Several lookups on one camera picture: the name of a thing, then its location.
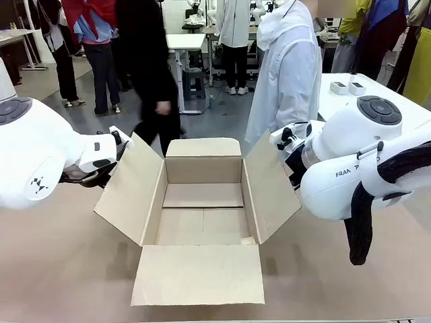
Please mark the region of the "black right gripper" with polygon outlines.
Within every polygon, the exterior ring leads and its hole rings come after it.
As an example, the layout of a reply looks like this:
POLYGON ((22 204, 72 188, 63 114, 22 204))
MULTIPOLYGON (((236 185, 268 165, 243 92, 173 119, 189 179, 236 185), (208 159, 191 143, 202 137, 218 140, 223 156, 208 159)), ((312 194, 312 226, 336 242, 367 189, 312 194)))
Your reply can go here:
POLYGON ((301 179, 305 174, 305 166, 301 158, 302 150, 302 147, 298 147, 285 160, 287 167, 292 171, 288 177, 294 190, 300 187, 301 179))

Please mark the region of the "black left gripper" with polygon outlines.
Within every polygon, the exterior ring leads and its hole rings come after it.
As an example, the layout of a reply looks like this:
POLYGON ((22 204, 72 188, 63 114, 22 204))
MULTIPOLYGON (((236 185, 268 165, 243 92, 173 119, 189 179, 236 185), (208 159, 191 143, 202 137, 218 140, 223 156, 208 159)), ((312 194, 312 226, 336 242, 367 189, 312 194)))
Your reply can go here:
POLYGON ((121 144, 121 148, 117 151, 117 159, 116 161, 110 162, 107 164, 105 161, 97 161, 97 164, 103 164, 102 167, 98 168, 94 171, 94 175, 91 176, 90 179, 90 188, 92 187, 100 187, 105 188, 111 178, 111 172, 116 168, 118 162, 121 160, 124 152, 130 146, 130 141, 125 141, 121 144))

